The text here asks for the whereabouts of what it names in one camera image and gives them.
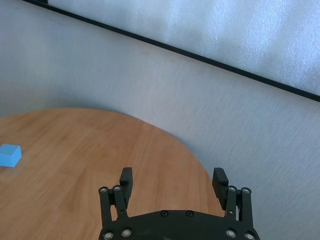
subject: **screw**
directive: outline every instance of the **screw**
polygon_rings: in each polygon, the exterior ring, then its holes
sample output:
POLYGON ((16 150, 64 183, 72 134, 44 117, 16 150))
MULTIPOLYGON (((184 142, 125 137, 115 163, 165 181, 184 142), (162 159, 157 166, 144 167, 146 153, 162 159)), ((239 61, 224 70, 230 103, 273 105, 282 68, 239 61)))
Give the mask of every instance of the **screw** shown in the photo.
POLYGON ((186 211, 185 213, 188 217, 193 217, 194 216, 194 212, 193 211, 186 211))
POLYGON ((103 239, 104 240, 110 240, 112 239, 112 237, 114 236, 114 234, 112 232, 107 232, 106 234, 103 235, 103 239))
POLYGON ((244 188, 244 189, 242 189, 242 191, 243 191, 244 193, 246 193, 246 194, 250 193, 250 190, 249 190, 248 188, 244 188))
POLYGON ((132 233, 131 230, 127 228, 127 229, 122 230, 121 235, 122 235, 122 237, 126 238, 126 237, 129 237, 131 235, 131 233, 132 233))
POLYGON ((162 217, 166 217, 166 216, 169 215, 169 213, 168 213, 168 211, 161 211, 160 215, 161 215, 162 217))
POLYGON ((244 234, 245 238, 248 240, 255 240, 255 237, 251 233, 245 233, 244 234))
POLYGON ((230 238, 235 238, 235 237, 236 237, 236 232, 233 231, 232 229, 227 229, 227 230, 225 231, 225 233, 226 233, 226 235, 227 235, 228 237, 230 237, 230 238))

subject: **bolt head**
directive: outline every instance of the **bolt head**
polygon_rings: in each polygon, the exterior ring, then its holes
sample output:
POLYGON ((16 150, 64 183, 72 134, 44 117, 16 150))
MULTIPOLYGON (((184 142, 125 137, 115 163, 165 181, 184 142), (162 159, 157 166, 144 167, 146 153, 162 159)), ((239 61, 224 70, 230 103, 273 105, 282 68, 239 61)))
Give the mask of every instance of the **bolt head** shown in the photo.
POLYGON ((225 231, 226 235, 230 238, 235 238, 236 237, 236 232, 232 229, 227 229, 225 231))
POLYGON ((126 238, 126 237, 129 237, 131 235, 131 233, 132 233, 131 230, 127 228, 127 229, 122 230, 121 235, 122 235, 122 237, 126 238))
POLYGON ((114 234, 109 231, 109 232, 107 232, 107 233, 105 233, 105 234, 103 235, 103 239, 104 239, 104 240, 110 240, 110 239, 113 238, 113 236, 114 236, 114 234))
POLYGON ((255 237, 251 233, 246 233, 244 234, 245 238, 248 240, 255 240, 255 237))

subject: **wooden table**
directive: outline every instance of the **wooden table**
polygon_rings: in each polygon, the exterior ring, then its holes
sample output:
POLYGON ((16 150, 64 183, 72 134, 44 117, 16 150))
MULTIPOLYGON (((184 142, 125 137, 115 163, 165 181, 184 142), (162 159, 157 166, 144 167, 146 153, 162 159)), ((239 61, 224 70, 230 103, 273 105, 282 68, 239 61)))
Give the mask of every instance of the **wooden table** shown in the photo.
POLYGON ((95 109, 63 108, 0 118, 0 145, 20 145, 0 167, 1 240, 97 240, 98 188, 132 167, 128 215, 184 210, 222 216, 211 177, 161 129, 95 109))

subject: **blue foam block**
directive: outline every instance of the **blue foam block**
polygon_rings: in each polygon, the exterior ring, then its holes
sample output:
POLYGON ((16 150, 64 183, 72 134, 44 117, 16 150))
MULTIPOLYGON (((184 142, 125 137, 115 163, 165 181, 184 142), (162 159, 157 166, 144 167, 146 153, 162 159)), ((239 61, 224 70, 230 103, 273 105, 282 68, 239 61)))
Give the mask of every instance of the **blue foam block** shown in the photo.
POLYGON ((3 144, 0 146, 0 167, 13 168, 21 157, 20 146, 11 144, 3 144))

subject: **wood grain surface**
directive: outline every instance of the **wood grain surface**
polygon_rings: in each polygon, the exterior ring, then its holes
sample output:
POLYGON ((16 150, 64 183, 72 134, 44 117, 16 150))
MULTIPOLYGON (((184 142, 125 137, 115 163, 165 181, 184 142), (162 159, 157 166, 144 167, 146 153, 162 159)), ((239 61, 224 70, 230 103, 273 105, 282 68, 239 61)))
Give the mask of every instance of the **wood grain surface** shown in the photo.
POLYGON ((0 118, 1 144, 22 149, 16 167, 0 167, 1 240, 97 240, 98 188, 118 184, 123 167, 133 170, 129 216, 223 215, 211 177, 190 151, 130 116, 61 108, 0 118))

